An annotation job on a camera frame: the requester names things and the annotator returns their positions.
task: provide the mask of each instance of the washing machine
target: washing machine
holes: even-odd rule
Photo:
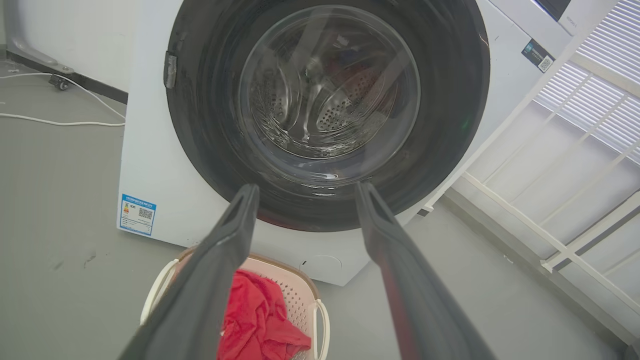
[[[254,183],[252,251],[345,285],[355,184],[433,202],[571,40],[549,2],[142,0],[116,226],[190,247]]]

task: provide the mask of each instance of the sticker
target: sticker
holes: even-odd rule
[[[120,227],[136,233],[151,235],[156,217],[156,205],[122,194]]]
[[[547,50],[545,50],[533,39],[531,39],[527,46],[524,47],[524,49],[522,50],[522,54],[525,58],[529,59],[529,61],[531,61],[533,65],[537,66],[538,69],[540,69],[540,71],[542,72],[547,72],[549,67],[556,60],[547,52]]]

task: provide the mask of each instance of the white cable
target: white cable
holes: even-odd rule
[[[98,125],[98,126],[124,126],[124,123],[109,124],[107,122],[95,122],[95,121],[80,121],[80,122],[55,122],[49,120],[38,119],[29,116],[5,114],[0,113],[0,117],[15,117],[16,119],[31,120],[35,122],[43,122],[44,124],[56,125],[56,126],[77,126],[77,125]]]
[[[89,90],[83,88],[80,84],[76,83],[75,81],[66,78],[62,75],[58,75],[58,74],[51,74],[48,72],[34,72],[34,73],[29,73],[29,74],[16,74],[16,75],[9,75],[9,76],[0,76],[0,79],[10,79],[10,78],[19,78],[21,76],[58,76],[61,79],[67,80],[68,82],[72,83],[73,85],[81,88],[82,90],[84,90],[87,94],[93,96],[96,100],[100,101],[100,103],[104,106],[106,106],[109,110],[113,111],[114,113],[116,113],[119,117],[121,118],[125,118],[124,115],[122,115],[121,113],[117,112],[114,108],[110,107],[109,105],[106,104],[106,102],[102,101],[102,99],[100,99],[99,97],[97,97],[94,93],[90,92]],[[11,115],[11,114],[3,114],[3,116],[7,116],[7,117],[15,117],[18,119],[25,119],[25,120],[33,120],[33,121],[37,121],[37,122],[43,122],[45,124],[52,124],[52,125],[60,125],[60,126],[73,126],[73,125],[103,125],[103,126],[124,126],[124,123],[122,124],[107,124],[107,123],[103,123],[103,122],[70,122],[70,123],[61,123],[61,122],[53,122],[53,121],[48,121],[48,120],[42,120],[42,119],[36,119],[36,118],[29,118],[29,117],[23,117],[21,115]]]

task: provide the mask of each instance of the clothing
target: clothing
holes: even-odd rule
[[[280,286],[257,274],[234,274],[218,360],[289,360],[311,339],[287,320]]]

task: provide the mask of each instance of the black rubber seal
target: black rubber seal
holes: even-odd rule
[[[177,75],[167,99],[185,153],[225,199],[255,183],[261,193],[258,218],[303,231],[358,227],[355,184],[330,198],[310,196],[301,184],[278,186],[281,177],[243,151],[236,94],[245,60],[265,31],[298,10],[323,4],[353,6],[383,19],[417,62],[422,90],[416,123],[400,150],[366,179],[395,214],[433,191],[460,161],[489,87],[486,30],[474,0],[184,0],[168,46],[177,57]]]

